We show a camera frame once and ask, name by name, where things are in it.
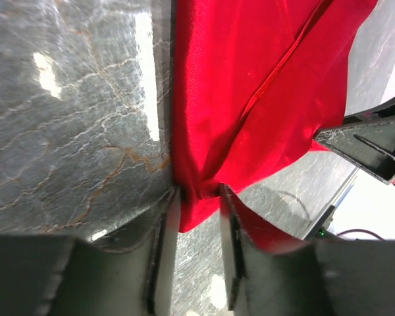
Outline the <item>red cloth napkin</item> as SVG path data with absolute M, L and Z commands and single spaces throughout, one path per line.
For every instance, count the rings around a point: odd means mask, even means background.
M 172 165 L 181 232 L 342 123 L 348 57 L 375 1 L 179 1 Z

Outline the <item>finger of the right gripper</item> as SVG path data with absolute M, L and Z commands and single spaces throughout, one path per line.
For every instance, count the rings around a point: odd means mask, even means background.
M 395 186 L 395 118 L 322 129 L 315 141 L 382 183 Z
M 378 120 L 390 117 L 395 117 L 395 96 L 372 109 L 345 116 L 344 120 Z

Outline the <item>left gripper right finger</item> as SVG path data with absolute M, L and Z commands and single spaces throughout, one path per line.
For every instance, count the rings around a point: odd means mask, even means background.
M 221 185 L 227 306 L 235 315 L 395 315 L 395 240 L 297 239 Z

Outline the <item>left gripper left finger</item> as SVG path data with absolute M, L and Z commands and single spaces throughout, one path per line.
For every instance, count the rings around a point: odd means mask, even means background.
M 168 315 L 180 192 L 93 242 L 0 235 L 0 315 Z

